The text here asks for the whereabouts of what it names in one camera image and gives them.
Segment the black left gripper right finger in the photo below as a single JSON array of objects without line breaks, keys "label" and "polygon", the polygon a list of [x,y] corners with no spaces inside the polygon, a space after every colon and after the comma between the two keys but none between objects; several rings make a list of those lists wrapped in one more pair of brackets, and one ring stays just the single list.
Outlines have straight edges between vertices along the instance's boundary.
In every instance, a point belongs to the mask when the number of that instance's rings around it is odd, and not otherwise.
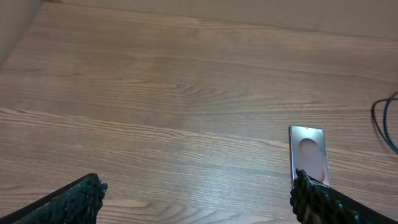
[{"label": "black left gripper right finger", "polygon": [[290,205],[303,224],[397,224],[397,221],[296,170]]}]

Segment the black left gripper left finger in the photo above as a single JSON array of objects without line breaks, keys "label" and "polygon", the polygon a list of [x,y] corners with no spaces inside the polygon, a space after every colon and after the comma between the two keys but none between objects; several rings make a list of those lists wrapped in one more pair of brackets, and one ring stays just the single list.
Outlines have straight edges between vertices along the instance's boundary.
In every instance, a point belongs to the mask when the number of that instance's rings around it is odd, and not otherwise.
[{"label": "black left gripper left finger", "polygon": [[1,218],[1,224],[96,224],[108,185],[89,173]]}]

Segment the Galaxy smartphone with reflective screen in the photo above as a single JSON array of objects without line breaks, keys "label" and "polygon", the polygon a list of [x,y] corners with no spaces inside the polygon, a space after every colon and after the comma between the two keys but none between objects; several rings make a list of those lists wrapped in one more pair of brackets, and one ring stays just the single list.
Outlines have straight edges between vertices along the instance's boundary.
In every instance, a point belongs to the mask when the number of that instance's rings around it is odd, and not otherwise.
[{"label": "Galaxy smartphone with reflective screen", "polygon": [[325,185],[330,184],[324,130],[291,125],[289,146],[292,180],[297,178],[298,169]]}]

